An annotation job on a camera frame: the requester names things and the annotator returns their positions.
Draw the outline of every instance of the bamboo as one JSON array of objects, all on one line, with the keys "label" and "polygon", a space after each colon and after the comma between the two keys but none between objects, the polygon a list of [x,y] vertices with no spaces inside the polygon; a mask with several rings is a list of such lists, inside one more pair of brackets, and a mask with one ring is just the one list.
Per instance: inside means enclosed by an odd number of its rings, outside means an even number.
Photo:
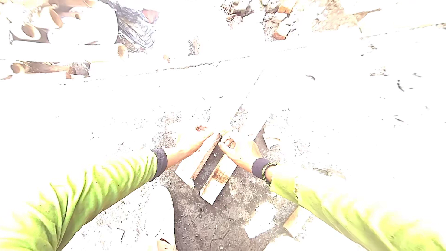
[{"label": "bamboo", "polygon": [[11,23],[9,30],[20,40],[39,40],[41,38],[40,31],[31,24]]},{"label": "bamboo", "polygon": [[29,72],[30,68],[26,64],[23,63],[12,63],[11,70],[13,73],[26,73]]},{"label": "bamboo", "polygon": [[86,6],[92,8],[97,1],[96,0],[58,0],[59,5],[65,6]]},{"label": "bamboo", "polygon": [[42,10],[31,17],[32,24],[39,28],[58,29],[63,26],[59,14],[53,6],[43,7]]},{"label": "bamboo", "polygon": [[30,68],[29,72],[33,73],[51,73],[57,71],[68,71],[70,69],[68,65],[54,65],[40,62],[29,62],[26,63],[26,65]]},{"label": "bamboo", "polygon": [[32,62],[107,62],[128,58],[123,44],[110,45],[54,45],[25,41],[13,41],[7,50],[9,58]]}]

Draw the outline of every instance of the lime green long-sleeve shirt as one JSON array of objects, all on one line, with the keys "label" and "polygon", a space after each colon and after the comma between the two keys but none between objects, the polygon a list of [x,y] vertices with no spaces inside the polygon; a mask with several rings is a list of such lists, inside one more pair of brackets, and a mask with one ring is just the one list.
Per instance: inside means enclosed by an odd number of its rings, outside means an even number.
[{"label": "lime green long-sleeve shirt", "polygon": [[299,204],[315,216],[372,251],[446,250],[443,213],[415,193],[399,199],[392,190],[350,184],[301,168],[282,166],[272,177],[271,191]]},{"label": "lime green long-sleeve shirt", "polygon": [[[61,250],[84,224],[152,180],[158,162],[149,152],[92,165],[7,201],[0,214],[0,250]],[[305,170],[277,170],[272,191],[369,250],[445,250],[438,224],[403,214],[404,207],[394,208],[379,196],[368,197],[345,182]]]}]

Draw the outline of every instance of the rock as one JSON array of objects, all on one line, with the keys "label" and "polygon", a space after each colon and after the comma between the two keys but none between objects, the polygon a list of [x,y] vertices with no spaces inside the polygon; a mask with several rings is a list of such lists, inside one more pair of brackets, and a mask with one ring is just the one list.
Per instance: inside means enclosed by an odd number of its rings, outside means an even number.
[{"label": "rock", "polygon": [[248,0],[240,0],[238,5],[234,5],[234,13],[239,14],[241,17],[245,16],[246,9],[248,8]]},{"label": "rock", "polygon": [[270,0],[266,5],[266,12],[275,13],[279,9],[280,0]]},{"label": "rock", "polygon": [[276,14],[274,14],[273,16],[273,22],[275,23],[280,23],[282,22],[288,15],[286,13],[279,13],[276,12]]},{"label": "rock", "polygon": [[297,0],[285,0],[285,1],[283,1],[283,3],[280,4],[277,12],[290,14],[291,11],[293,10],[293,7],[296,5],[296,3],[297,3]]},{"label": "rock", "polygon": [[265,17],[265,12],[259,11],[243,17],[243,23],[261,23]]},{"label": "rock", "polygon": [[279,27],[274,31],[273,38],[277,40],[283,40],[286,38],[286,35],[288,35],[288,32],[291,30],[291,27],[289,25],[280,23]]},{"label": "rock", "polygon": [[263,17],[263,21],[268,21],[271,20],[273,18],[274,14],[271,13],[267,13],[264,17]]}]

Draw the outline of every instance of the concrete ground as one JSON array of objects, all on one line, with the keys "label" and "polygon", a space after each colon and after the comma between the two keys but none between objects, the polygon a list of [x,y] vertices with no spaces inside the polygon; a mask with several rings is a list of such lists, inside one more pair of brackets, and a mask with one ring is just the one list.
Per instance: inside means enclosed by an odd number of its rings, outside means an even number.
[{"label": "concrete ground", "polygon": [[[421,189],[436,184],[444,176],[440,62],[446,30],[427,27],[364,40],[342,32],[326,33],[306,48],[265,61],[239,59],[85,83],[2,81],[0,150],[7,160],[24,160],[8,172],[36,179],[44,170],[60,171],[86,159],[173,146],[177,122],[217,116],[213,108],[233,101],[233,92],[249,92],[262,69],[274,67],[293,71],[271,82],[280,96],[265,93],[257,99],[274,107],[267,124],[282,133],[281,144],[271,150],[257,139],[265,156],[341,174],[360,185],[417,183]],[[242,106],[233,127],[244,116]],[[198,189],[185,185],[175,168],[167,170],[87,223],[65,250],[136,247],[144,235],[141,222],[154,206],[147,202],[155,185],[172,194],[179,250],[263,250],[285,233],[282,224],[296,206],[240,169],[216,202],[206,203],[198,191],[215,161],[211,157],[197,178]],[[244,227],[265,203],[275,208],[271,228],[249,238]],[[313,219],[291,248],[298,249],[361,248]]]}]

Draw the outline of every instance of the black wristband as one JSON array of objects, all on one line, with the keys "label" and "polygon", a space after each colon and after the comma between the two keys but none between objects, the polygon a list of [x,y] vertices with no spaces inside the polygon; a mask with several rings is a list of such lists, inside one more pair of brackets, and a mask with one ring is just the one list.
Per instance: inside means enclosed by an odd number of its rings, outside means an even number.
[{"label": "black wristband", "polygon": [[167,168],[167,155],[164,152],[164,149],[162,148],[157,148],[152,150],[152,152],[155,153],[155,155],[157,156],[157,172],[155,173],[155,176],[153,177],[152,180],[154,180],[156,177],[160,176],[162,173],[164,173],[164,171]]},{"label": "black wristband", "polygon": [[265,165],[268,163],[269,163],[269,160],[267,160],[267,159],[262,159],[262,158],[256,159],[251,167],[252,174],[255,177],[263,180],[262,170],[265,167]]}]

